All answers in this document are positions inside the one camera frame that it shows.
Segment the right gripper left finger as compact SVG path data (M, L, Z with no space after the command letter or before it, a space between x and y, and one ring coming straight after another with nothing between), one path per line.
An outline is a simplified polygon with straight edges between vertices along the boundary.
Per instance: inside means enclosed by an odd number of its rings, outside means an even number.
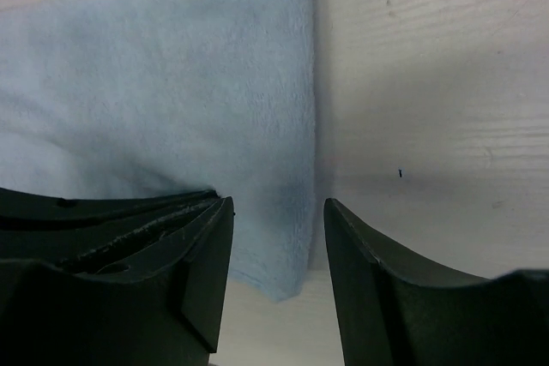
M4 365L206 365L220 336L232 199L1 193Z

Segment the light blue towel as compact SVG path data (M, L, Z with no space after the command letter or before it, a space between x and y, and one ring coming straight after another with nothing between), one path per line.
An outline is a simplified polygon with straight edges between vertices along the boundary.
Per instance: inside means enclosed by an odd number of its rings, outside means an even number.
M1 14L1 184L232 197L230 274L297 296L315 214L313 0L47 0Z

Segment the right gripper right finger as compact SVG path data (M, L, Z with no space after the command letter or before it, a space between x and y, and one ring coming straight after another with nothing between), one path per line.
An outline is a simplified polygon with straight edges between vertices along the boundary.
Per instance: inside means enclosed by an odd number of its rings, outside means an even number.
M345 364L547 364L547 271L484 279L446 267L335 199L323 219Z

